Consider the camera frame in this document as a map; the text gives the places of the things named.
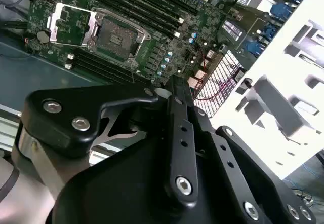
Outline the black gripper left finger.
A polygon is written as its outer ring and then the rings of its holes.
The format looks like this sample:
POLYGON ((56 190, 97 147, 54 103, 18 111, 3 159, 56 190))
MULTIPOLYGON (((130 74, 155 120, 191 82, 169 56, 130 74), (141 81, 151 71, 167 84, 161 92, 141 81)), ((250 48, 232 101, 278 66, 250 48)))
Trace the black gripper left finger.
POLYGON ((162 88, 134 83, 39 90, 25 100, 20 152, 53 197, 89 166, 92 148, 133 145, 154 137, 167 150, 162 185, 176 203, 195 203, 198 180, 188 83, 172 76, 162 88))

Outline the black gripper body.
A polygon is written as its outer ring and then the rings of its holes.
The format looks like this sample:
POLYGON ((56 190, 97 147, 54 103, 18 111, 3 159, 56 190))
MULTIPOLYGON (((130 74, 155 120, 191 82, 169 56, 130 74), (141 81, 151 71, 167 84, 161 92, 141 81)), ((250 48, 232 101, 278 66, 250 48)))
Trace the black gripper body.
MULTIPOLYGON (((195 163, 202 151, 196 148, 195 163)), ((154 137, 115 154, 73 177, 60 193, 52 223, 189 223, 195 203, 176 203, 162 185, 167 150, 154 137)))

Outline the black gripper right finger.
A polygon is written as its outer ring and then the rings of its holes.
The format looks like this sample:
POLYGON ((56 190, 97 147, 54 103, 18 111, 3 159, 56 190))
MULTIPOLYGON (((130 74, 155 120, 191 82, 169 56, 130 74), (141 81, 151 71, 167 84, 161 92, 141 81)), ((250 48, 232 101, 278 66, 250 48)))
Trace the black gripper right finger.
POLYGON ((316 223, 288 188, 229 127, 213 128, 191 105, 198 158, 199 201, 189 223, 316 223))

